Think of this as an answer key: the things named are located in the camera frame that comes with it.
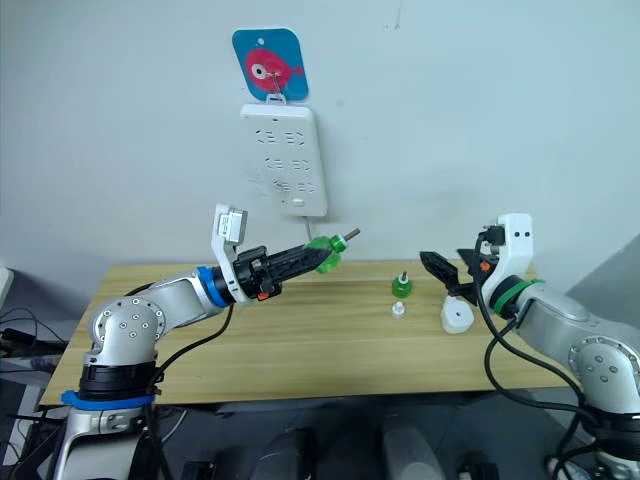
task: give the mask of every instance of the black cable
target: black cable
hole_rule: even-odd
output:
[[[31,341],[31,345],[29,345],[28,347],[22,350],[19,350],[18,355],[22,355],[23,353],[28,352],[29,350],[31,350],[33,347],[36,346],[36,343],[38,343],[38,321],[36,320],[35,317],[18,317],[18,318],[11,318],[9,320],[0,320],[0,325],[3,325],[5,323],[11,323],[11,322],[22,322],[25,320],[33,322],[33,340]]]
[[[576,430],[578,429],[578,425],[580,425],[580,416],[577,414],[574,414],[573,419],[569,424],[569,428],[567,428],[567,431],[564,432],[564,435],[558,442],[558,447],[556,449],[556,457],[560,458],[564,454],[565,449],[569,446],[569,442],[571,442],[571,439],[573,438],[573,436],[576,433]]]
[[[494,348],[500,341],[499,339],[502,339],[502,337],[506,335],[508,332],[510,332],[514,327],[515,327],[515,322],[513,321],[510,322],[506,327],[504,327],[501,331],[498,332],[497,337],[494,337],[491,339],[491,341],[489,342],[489,345],[487,346],[487,349],[485,350],[484,371],[487,374],[487,378],[489,379],[489,382],[491,382],[491,385],[493,385],[493,387],[496,389],[498,393],[504,395],[508,399],[513,400],[516,403],[526,405],[528,407],[542,408],[546,410],[564,410],[568,412],[577,412],[582,410],[580,407],[576,407],[574,405],[569,405],[564,403],[554,403],[554,402],[541,402],[539,400],[532,400],[530,398],[522,397],[520,395],[516,395],[515,393],[510,392],[509,390],[504,388],[500,384],[500,382],[498,382],[498,380],[493,374],[493,371],[491,370],[491,354],[493,353]],[[589,412],[586,412],[586,413],[591,417],[593,417],[591,413]]]
[[[507,342],[504,338],[502,338],[501,332],[498,331],[495,324],[493,323],[493,320],[491,319],[491,315],[487,309],[487,306],[484,302],[484,297],[482,295],[482,286],[480,285],[480,248],[482,246],[483,241],[484,241],[484,235],[481,233],[478,235],[475,248],[473,249],[472,273],[473,273],[473,285],[475,288],[476,298],[478,301],[478,307],[480,308],[480,312],[482,313],[482,318],[484,319],[484,322],[487,324],[487,327],[489,328],[489,330],[493,335],[493,339],[489,343],[489,346],[487,346],[487,351],[485,352],[485,372],[487,372],[487,376],[490,377],[489,381],[491,381],[491,383],[494,385],[496,390],[498,390],[501,394],[507,396],[511,400],[517,401],[518,403],[522,403],[523,405],[528,405],[535,408],[542,408],[546,410],[561,410],[561,411],[578,413],[581,416],[588,418],[594,424],[597,424],[597,420],[595,416],[588,410],[585,410],[584,408],[582,408],[582,405],[584,404],[584,400],[585,400],[584,394],[580,390],[580,387],[578,387],[578,385],[571,378],[569,378],[568,375],[562,372],[559,368],[556,368],[553,365],[550,365],[549,363],[544,362],[543,360],[540,360],[521,350],[518,350],[516,347],[514,347],[509,342]],[[516,355],[517,357],[520,357],[523,360],[527,360],[528,362],[531,362],[534,365],[542,367],[545,370],[548,370],[551,373],[554,373],[555,375],[562,378],[576,394],[576,397],[578,398],[579,406],[576,407],[575,405],[570,405],[568,403],[540,402],[537,400],[530,400],[528,398],[515,395],[511,392],[509,392],[508,394],[505,394],[507,390],[498,383],[495,377],[493,377],[493,374],[491,372],[491,366],[488,363],[490,361],[491,350],[495,348],[495,345],[497,343],[500,343],[500,345],[502,345],[505,349],[507,349],[510,353]]]
[[[146,290],[147,288],[149,288],[151,285],[153,285],[152,283],[145,283],[144,285],[140,285],[139,287],[134,288],[133,290],[131,290],[129,293],[127,293],[125,295],[125,297],[130,297],[131,295],[135,295],[136,293],[140,293],[143,290]]]
[[[11,450],[13,450],[13,454],[16,456],[16,461],[20,458],[20,454],[18,453],[18,449],[15,447],[15,445],[7,440],[0,440],[0,445],[7,445],[7,447],[11,447]]]
[[[12,313],[16,312],[16,311],[24,311],[27,312],[27,314],[29,315],[28,317],[19,317],[19,318],[10,318],[8,320],[2,320],[3,318],[11,315]],[[47,324],[45,324],[44,322],[38,320],[38,318],[35,316],[35,314],[28,308],[26,307],[16,307],[16,308],[12,308],[11,310],[9,310],[6,313],[3,313],[2,315],[0,315],[0,324],[3,323],[10,323],[10,322],[17,322],[19,320],[31,320],[34,322],[34,326],[35,326],[35,333],[34,336],[37,337],[38,336],[38,327],[37,325],[40,325],[44,328],[46,328],[47,330],[49,330],[51,332],[51,334],[56,337],[58,339],[58,341],[62,342],[62,343],[68,343],[67,340],[65,340],[64,338],[62,338],[60,335],[58,335],[51,327],[49,327]]]
[[[200,345],[204,345],[205,343],[210,342],[211,340],[214,340],[218,338],[220,335],[222,335],[229,327],[229,323],[231,323],[232,315],[233,315],[233,304],[231,304],[231,306],[229,307],[229,310],[227,311],[227,317],[225,318],[224,323],[217,331],[215,331],[214,333],[212,333],[207,337],[201,338],[200,340],[187,345],[186,347],[181,348],[176,353],[171,355],[167,360],[165,360],[162,363],[162,365],[160,365],[160,367],[156,370],[153,377],[151,377],[151,380],[149,380],[149,383],[147,384],[147,395],[153,394],[155,389],[155,384],[158,382],[158,380],[164,374],[167,368],[171,366],[172,363],[174,363],[181,356],[190,352],[194,348],[198,348]],[[173,477],[171,475],[171,470],[169,469],[169,465],[167,463],[167,459],[164,456],[164,451],[162,450],[162,442],[158,438],[158,433],[155,427],[151,405],[146,405],[144,407],[144,416],[145,416],[145,421],[147,422],[147,429],[149,433],[149,439],[151,440],[151,445],[154,448],[156,455],[160,461],[160,469],[162,471],[162,476],[164,477],[164,480],[173,480]]]

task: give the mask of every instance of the electrical outlet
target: electrical outlet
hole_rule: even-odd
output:
[[[322,217],[327,195],[313,112],[290,105],[245,105],[252,160],[285,215]]]

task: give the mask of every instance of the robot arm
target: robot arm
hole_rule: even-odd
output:
[[[336,235],[322,247],[300,245],[267,255],[261,246],[237,254],[246,219],[245,211],[218,205],[211,239],[217,266],[141,287],[92,314],[92,348],[84,356],[80,388],[62,395],[72,408],[53,478],[132,478],[132,465],[139,464],[150,472],[153,452],[144,435],[143,408],[153,401],[148,387],[156,375],[156,342],[174,328],[217,315],[234,303],[247,305],[280,294],[282,282],[335,258],[359,233]]]
[[[483,301],[580,382],[586,408],[599,421],[584,426],[598,442],[605,471],[616,479],[640,479],[640,330],[600,318],[540,280],[523,279],[533,258],[529,215],[503,215],[480,235],[475,250],[459,253],[472,274],[479,256]],[[483,240],[489,253],[480,252]],[[478,302],[473,284],[460,285],[456,268],[443,257],[422,252],[421,259],[451,294]]]

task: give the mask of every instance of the white bracket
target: white bracket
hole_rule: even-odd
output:
[[[511,275],[524,276],[533,259],[533,229],[528,213],[500,215],[496,225],[504,227],[505,244],[498,247],[498,265],[482,286],[482,297],[489,305],[491,295]]]
[[[232,263],[237,255],[235,248],[244,242],[244,231],[247,225],[247,212],[238,210],[221,203],[216,205],[216,213],[211,232],[211,249],[218,261],[227,288],[236,303],[248,305],[251,299],[247,297],[235,272]]]

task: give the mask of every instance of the white cable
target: white cable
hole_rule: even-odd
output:
[[[189,413],[189,410],[184,410],[182,412],[182,415],[180,415],[180,418],[178,418],[178,421],[176,422],[176,424],[173,426],[173,428],[171,430],[169,430],[167,432],[167,434],[162,437],[162,443],[165,443],[167,440],[169,440],[169,438],[171,438],[171,435],[173,435],[174,433],[176,433],[176,430],[178,429],[178,427],[180,426],[180,424],[182,423],[182,421],[184,420],[184,417],[187,416],[187,413]]]
[[[309,241],[313,240],[313,235],[311,235],[311,224],[309,223],[309,217],[304,218],[304,226],[307,229],[307,238]]]

